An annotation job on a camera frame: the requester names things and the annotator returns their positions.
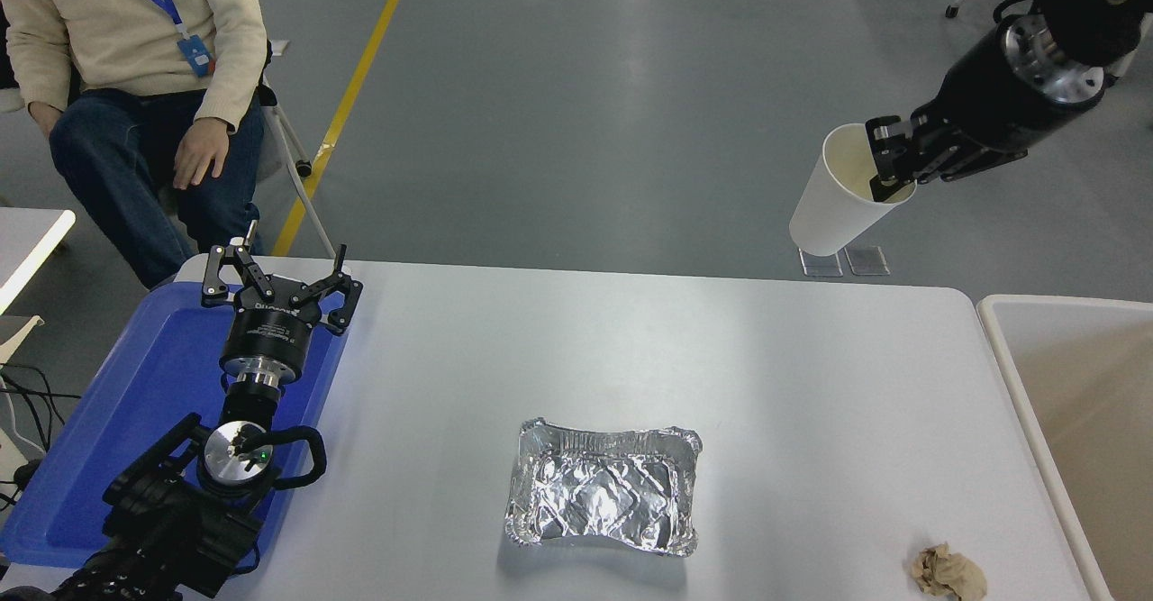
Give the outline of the person's left hand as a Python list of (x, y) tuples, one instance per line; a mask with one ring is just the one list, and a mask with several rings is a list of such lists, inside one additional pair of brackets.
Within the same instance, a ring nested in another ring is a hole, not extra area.
[(178, 143), (172, 187), (178, 190), (199, 186), (205, 178), (223, 176), (228, 155), (229, 123), (220, 118), (196, 118)]

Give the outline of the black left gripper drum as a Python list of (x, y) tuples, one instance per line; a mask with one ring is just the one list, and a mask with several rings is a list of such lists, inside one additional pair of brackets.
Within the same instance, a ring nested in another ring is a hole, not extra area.
[(272, 279), (273, 301), (267, 303), (255, 286), (235, 294), (235, 317), (223, 346), (223, 371), (241, 371), (258, 359), (279, 365), (281, 371), (302, 371), (312, 328), (321, 322), (316, 301), (292, 303), (303, 296), (304, 281)]

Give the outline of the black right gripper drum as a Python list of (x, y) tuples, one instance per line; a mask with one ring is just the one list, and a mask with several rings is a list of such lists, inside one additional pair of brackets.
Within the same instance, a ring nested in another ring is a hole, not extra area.
[(1022, 152), (1103, 100), (1103, 72), (1055, 48), (1046, 29), (996, 29), (947, 72), (915, 118), (952, 126), (977, 145)]

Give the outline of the person's right hand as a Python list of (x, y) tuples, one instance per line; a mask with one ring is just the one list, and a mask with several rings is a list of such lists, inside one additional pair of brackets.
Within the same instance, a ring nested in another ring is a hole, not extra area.
[(42, 136), (44, 136), (45, 140), (48, 140), (50, 134), (63, 115), (63, 112), (60, 111), (60, 108), (42, 102), (27, 104), (27, 111), (29, 117), (32, 117), (33, 123), (36, 123), (38, 129), (42, 130)]

